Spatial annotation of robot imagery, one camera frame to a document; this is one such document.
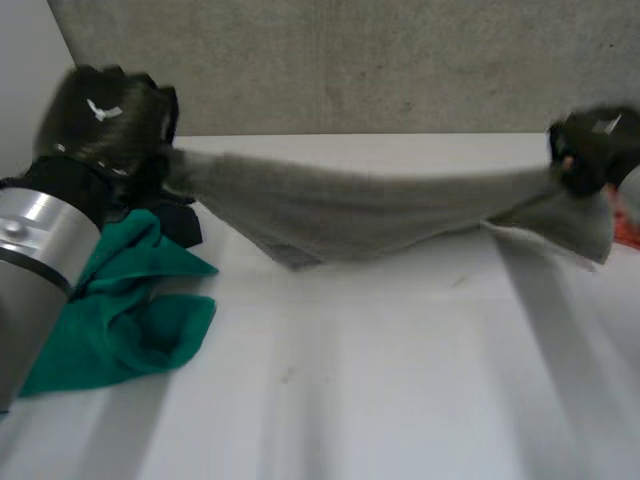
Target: white table surface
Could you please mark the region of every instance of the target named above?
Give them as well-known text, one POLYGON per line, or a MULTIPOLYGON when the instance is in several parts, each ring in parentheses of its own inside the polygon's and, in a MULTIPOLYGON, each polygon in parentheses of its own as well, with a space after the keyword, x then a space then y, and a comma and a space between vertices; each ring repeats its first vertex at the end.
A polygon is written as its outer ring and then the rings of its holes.
MULTIPOLYGON (((543 135, 184 138, 378 173, 545 163, 543 135)), ((186 367, 19 401, 0 479, 637 479, 640 264, 487 231, 291 273, 197 207, 218 312, 186 367)))

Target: gray cloth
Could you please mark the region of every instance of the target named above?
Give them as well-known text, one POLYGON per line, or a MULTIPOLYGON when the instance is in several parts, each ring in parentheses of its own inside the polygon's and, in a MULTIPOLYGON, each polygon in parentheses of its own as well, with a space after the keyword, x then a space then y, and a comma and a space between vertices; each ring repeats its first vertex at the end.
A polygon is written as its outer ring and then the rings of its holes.
POLYGON ((415 178, 174 151, 167 187, 198 199, 291 268, 386 255, 485 221, 596 262, 613 239, 608 202, 573 199, 546 168, 415 178))

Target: concrete wall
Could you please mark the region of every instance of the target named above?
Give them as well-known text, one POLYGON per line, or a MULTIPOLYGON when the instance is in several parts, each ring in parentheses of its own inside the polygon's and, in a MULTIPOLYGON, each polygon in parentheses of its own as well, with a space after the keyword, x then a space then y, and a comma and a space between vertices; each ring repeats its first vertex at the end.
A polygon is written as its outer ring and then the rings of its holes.
POLYGON ((637 0, 49 0, 74 59, 176 85, 180 133, 542 131, 640 99, 637 0))

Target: red object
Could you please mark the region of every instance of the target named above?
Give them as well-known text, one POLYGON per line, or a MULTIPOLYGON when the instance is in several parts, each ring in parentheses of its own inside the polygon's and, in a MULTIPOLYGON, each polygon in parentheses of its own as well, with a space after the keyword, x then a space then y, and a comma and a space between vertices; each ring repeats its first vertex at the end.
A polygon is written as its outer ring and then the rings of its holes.
POLYGON ((640 228, 632 225, 629 221, 622 200, 620 199, 620 194, 613 187, 609 188, 609 200, 613 205, 614 211, 614 241, 627 247, 640 250, 640 228))

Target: teal towel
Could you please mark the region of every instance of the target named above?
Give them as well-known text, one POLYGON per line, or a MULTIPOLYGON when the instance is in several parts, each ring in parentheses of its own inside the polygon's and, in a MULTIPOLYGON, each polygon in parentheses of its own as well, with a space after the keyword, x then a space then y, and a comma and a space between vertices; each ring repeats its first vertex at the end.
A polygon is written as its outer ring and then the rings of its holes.
POLYGON ((202 344, 215 302, 150 299, 152 290, 163 277, 216 273, 163 237, 146 210, 106 226, 20 395, 98 388, 184 365, 202 344))

